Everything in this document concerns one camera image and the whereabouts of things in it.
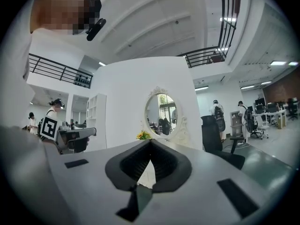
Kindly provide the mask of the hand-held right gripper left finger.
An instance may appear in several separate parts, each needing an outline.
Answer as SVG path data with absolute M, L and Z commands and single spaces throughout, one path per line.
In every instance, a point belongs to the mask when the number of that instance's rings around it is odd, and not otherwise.
M 150 140 L 142 140 L 134 147 L 110 158 L 105 173 L 113 185 L 122 191 L 133 191 L 150 162 Z

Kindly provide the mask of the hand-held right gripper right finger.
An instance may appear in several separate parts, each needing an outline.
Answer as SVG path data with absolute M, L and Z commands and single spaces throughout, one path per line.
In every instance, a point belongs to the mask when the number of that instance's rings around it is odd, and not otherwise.
M 154 193 L 176 191 L 192 173 L 191 162 L 185 155 L 154 139 L 150 140 L 150 161 L 156 178 Z

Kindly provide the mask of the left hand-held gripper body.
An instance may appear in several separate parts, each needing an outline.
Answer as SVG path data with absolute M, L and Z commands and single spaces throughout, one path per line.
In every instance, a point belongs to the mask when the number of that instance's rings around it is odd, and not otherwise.
M 89 137 L 95 136 L 96 128 L 71 129 L 65 122 L 45 116 L 38 126 L 38 135 L 45 143 L 52 143 L 60 154 L 81 153 L 87 149 Z

